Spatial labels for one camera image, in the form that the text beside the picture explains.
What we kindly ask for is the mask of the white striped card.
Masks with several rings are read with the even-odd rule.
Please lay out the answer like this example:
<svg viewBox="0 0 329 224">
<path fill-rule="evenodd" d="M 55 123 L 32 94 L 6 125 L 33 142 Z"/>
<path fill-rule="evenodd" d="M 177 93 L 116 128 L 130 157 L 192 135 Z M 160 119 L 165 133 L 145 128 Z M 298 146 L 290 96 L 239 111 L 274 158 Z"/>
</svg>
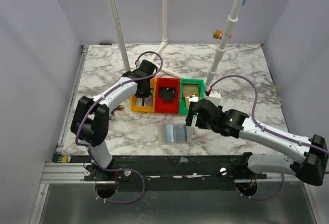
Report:
<svg viewBox="0 0 329 224">
<path fill-rule="evenodd" d="M 153 106 L 153 98 L 147 97 L 141 99 L 141 106 L 143 107 L 152 107 Z"/>
</svg>

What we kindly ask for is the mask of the beige card holder wallet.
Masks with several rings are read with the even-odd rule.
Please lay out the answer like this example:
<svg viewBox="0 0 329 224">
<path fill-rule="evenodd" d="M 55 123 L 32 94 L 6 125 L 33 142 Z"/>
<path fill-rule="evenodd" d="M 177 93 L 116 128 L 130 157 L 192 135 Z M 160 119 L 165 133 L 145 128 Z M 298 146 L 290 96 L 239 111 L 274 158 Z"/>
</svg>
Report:
<svg viewBox="0 0 329 224">
<path fill-rule="evenodd" d="M 194 127 L 184 124 L 160 124 L 158 126 L 158 143 L 160 145 L 185 144 L 192 142 Z"/>
</svg>

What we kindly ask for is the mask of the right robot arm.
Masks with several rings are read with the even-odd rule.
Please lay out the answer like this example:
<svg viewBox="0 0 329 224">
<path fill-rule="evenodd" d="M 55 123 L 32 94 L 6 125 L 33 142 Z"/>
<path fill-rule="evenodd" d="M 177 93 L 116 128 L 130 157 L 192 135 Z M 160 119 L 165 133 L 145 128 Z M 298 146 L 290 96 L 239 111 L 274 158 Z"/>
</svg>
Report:
<svg viewBox="0 0 329 224">
<path fill-rule="evenodd" d="M 190 104 L 187 126 L 192 125 L 193 116 L 197 116 L 195 125 L 198 128 L 256 142 L 278 152 L 277 155 L 251 154 L 246 162 L 249 171 L 288 174 L 310 185 L 323 184 L 328 150 L 322 136 L 308 138 L 274 129 L 236 109 L 223 111 L 221 106 L 207 99 Z"/>
</svg>

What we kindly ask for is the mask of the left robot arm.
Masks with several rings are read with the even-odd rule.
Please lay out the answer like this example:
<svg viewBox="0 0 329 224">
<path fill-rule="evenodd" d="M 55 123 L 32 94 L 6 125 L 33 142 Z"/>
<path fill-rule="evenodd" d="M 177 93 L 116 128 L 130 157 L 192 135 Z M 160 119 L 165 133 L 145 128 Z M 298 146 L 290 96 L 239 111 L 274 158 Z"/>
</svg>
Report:
<svg viewBox="0 0 329 224">
<path fill-rule="evenodd" d="M 106 146 L 109 115 L 125 99 L 136 95 L 145 98 L 151 95 L 150 79 L 159 70 L 155 64 L 143 60 L 134 71 L 125 72 L 112 87 L 88 98 L 81 97 L 74 113 L 70 130 L 75 134 L 75 142 L 84 146 L 92 161 L 100 168 L 107 168 L 112 155 Z"/>
</svg>

